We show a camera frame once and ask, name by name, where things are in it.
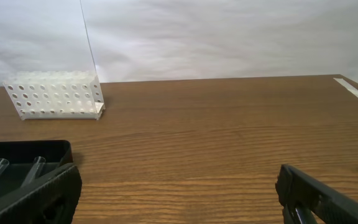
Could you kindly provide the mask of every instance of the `black container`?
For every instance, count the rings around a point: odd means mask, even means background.
[[[33,160],[46,159],[40,177],[21,187]],[[9,166],[0,176],[0,223],[71,223],[81,177],[68,141],[0,142]]]

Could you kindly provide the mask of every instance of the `thin wire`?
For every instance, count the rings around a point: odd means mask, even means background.
[[[94,72],[96,72],[96,73],[97,73],[97,71],[96,71],[96,64],[94,63],[94,58],[93,58],[93,53],[92,53],[92,48],[91,48],[90,37],[89,37],[89,35],[88,35],[88,29],[86,28],[86,22],[85,22],[84,10],[83,10],[83,8],[82,8],[82,2],[81,2],[81,0],[80,0],[80,6],[81,6],[82,18],[83,18],[83,20],[84,20],[84,26],[85,26],[85,32],[86,32],[86,38],[88,39],[89,50],[91,51],[91,56],[92,56],[92,62],[93,62]]]

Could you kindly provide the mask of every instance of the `wood grain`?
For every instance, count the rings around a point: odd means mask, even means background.
[[[100,121],[21,121],[0,88],[0,141],[72,143],[73,223],[283,223],[281,164],[358,201],[358,99],[333,77],[102,84]]]

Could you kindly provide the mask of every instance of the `white backdrop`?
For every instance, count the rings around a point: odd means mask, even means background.
[[[16,70],[92,69],[78,1],[53,0],[47,7],[45,1],[11,2],[0,1],[0,85]],[[82,0],[82,5],[102,82],[353,77],[358,71],[358,0]]]

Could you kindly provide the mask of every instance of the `brown wooden tabletop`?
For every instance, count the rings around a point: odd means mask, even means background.
[[[333,77],[106,83],[99,121],[21,121],[0,88],[0,141],[71,142],[73,223],[283,223],[281,164],[358,201],[358,98]]]

